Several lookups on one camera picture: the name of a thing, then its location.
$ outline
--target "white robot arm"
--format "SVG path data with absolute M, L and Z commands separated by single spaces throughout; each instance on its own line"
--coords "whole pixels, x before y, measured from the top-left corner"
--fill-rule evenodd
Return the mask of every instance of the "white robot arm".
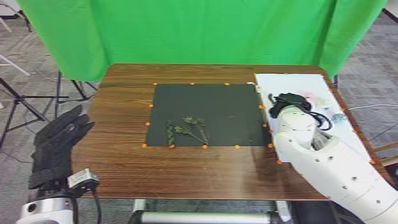
M 273 144 L 315 191 L 363 223 L 398 223 L 398 192 L 369 161 L 317 130 L 312 116 L 294 106 L 276 116 Z

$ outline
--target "wire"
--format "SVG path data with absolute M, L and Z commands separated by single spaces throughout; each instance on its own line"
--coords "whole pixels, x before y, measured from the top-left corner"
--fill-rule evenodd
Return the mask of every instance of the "wire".
M 379 136 L 381 136 L 381 134 L 394 128 L 398 126 L 398 123 L 385 129 L 385 131 L 381 131 L 379 133 L 378 133 L 378 135 L 369 139 L 369 141 L 372 141 Z
M 100 205 L 99 205 L 99 198 L 97 198 L 95 188 L 92 188 L 90 192 L 92 192 L 92 197 L 93 197 L 93 201 L 95 201 L 95 214 L 97 214 L 95 223 L 100 224 L 102 214 L 100 214 Z
M 356 109 L 365 109 L 365 108 L 372 108 L 372 107 L 398 107 L 398 104 L 370 104 L 360 107 L 351 107 L 349 110 L 356 110 Z
M 28 162 L 28 161 L 22 161 L 22 160 L 19 160 L 6 152 L 0 152 L 4 156 L 8 156 L 13 160 L 15 160 L 15 162 L 19 162 L 19 163 L 31 163 L 31 162 Z

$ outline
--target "green screen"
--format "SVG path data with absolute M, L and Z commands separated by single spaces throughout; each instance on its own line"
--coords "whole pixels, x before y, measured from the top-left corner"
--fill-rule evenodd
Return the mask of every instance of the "green screen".
M 63 76 L 113 63 L 317 65 L 333 77 L 385 0 L 19 0 Z

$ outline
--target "white panel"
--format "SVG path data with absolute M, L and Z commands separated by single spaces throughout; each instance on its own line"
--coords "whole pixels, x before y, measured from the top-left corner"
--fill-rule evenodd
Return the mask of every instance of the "white panel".
M 280 93 L 294 93 L 298 95 L 301 95 L 303 93 L 312 93 L 314 97 L 323 100 L 323 105 L 328 105 L 328 109 L 324 110 L 310 102 L 312 111 L 321 113 L 328 118 L 331 114 L 342 114 L 340 107 L 333 99 L 331 92 L 328 91 L 326 83 L 319 74 L 255 74 L 255 79 L 262 105 L 266 106 L 266 120 L 273 133 L 276 133 L 276 119 L 273 119 L 267 114 L 267 109 L 271 108 L 267 94 L 278 96 Z M 351 150 L 360 154 L 362 158 L 369 160 L 369 154 L 356 134 L 353 133 L 353 127 L 347 120 L 339 121 L 331 125 L 331 129 L 326 131 L 326 133 L 339 137 Z M 276 156 L 282 162 L 289 162 L 280 155 Z

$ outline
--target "black cable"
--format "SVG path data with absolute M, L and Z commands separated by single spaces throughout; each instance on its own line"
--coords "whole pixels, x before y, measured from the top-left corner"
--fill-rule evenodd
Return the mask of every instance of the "black cable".
M 278 96 L 275 97 L 275 100 L 280 101 L 280 102 L 283 102 L 283 103 L 287 103 L 289 105 L 292 105 L 292 106 L 299 109 L 299 111 L 301 111 L 307 115 L 310 115 L 310 117 L 314 118 L 314 120 L 315 120 L 317 123 L 319 123 L 319 124 L 317 124 L 317 128 L 319 128 L 321 125 L 323 125 L 323 120 L 326 121 L 328 127 L 326 127 L 326 128 L 319 128 L 321 131 L 328 131 L 328 130 L 331 129 L 331 122 L 330 122 L 330 120 L 328 120 L 328 118 L 326 118 L 326 116 L 324 116 L 323 114 L 319 114 L 319 113 L 308 111 L 298 103 L 289 102 L 289 101 L 287 101 L 285 99 L 282 99 Z
M 100 214 L 100 205 L 99 205 L 99 198 L 97 198 L 95 188 L 90 190 L 90 192 L 92 192 L 92 197 L 93 197 L 93 201 L 95 201 L 95 213 L 97 213 L 95 223 L 100 224 L 102 214 Z

